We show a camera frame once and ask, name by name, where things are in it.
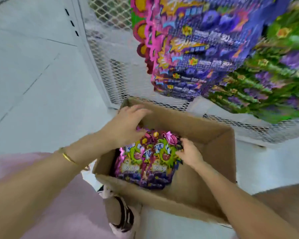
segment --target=forearm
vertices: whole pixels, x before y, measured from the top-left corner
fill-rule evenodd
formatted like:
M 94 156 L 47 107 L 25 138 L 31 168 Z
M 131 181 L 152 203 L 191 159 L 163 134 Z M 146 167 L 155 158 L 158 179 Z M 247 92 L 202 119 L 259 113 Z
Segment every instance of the forearm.
M 0 180 L 0 238 L 20 238 L 82 168 L 109 150 L 100 138 L 94 144 L 99 153 L 92 153 L 85 147 L 87 139 L 65 148 L 80 166 L 55 152 Z
M 299 233 L 205 162 L 196 168 L 241 239 L 299 238 Z

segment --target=hand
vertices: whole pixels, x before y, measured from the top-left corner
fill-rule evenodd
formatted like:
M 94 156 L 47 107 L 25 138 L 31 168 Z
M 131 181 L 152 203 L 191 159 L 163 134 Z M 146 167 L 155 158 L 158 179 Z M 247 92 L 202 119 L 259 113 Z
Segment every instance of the hand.
M 100 132 L 110 141 L 113 149 L 132 144 L 144 136 L 146 130 L 141 129 L 137 131 L 136 127 L 142 118 L 152 111 L 144 109 L 143 107 L 143 105 L 123 107 L 119 113 L 101 129 Z
M 195 169 L 197 165 L 204 161 L 203 156 L 192 141 L 187 138 L 181 138 L 180 140 L 183 143 L 184 152 L 177 151 L 176 155 L 178 155 L 186 164 Z

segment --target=gold bracelet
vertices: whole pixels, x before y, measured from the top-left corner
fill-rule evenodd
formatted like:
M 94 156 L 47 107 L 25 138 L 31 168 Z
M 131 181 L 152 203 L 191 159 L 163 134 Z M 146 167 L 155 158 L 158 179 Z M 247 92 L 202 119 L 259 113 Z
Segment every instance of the gold bracelet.
M 70 162 L 76 164 L 77 166 L 80 166 L 79 164 L 77 164 L 76 162 L 74 162 L 74 161 L 73 161 L 73 160 L 72 160 L 72 159 L 65 153 L 64 148 L 60 148 L 60 149 L 59 149 L 59 152 L 62 153 L 63 157 L 64 157 L 66 160 L 68 160 L 68 161 L 70 161 Z M 90 166 L 86 166 L 83 170 L 85 170 L 85 171 L 90 171 Z

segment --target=person's left hand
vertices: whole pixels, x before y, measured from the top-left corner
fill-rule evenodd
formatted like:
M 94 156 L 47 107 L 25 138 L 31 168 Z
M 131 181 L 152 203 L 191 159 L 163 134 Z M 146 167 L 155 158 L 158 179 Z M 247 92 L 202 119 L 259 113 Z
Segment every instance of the person's left hand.
M 125 106 L 100 132 L 110 141 L 113 148 L 132 144 L 146 133 L 145 129 L 137 131 L 136 127 L 142 118 L 151 112 L 143 105 Z

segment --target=pink clothing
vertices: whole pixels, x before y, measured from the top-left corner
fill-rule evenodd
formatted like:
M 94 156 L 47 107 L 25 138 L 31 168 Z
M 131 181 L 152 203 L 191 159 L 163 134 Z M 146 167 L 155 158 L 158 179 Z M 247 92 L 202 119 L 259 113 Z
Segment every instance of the pink clothing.
M 49 153 L 0 156 L 0 179 Z M 77 175 L 46 208 L 40 221 L 22 239 L 115 239 L 107 221 L 102 198 Z

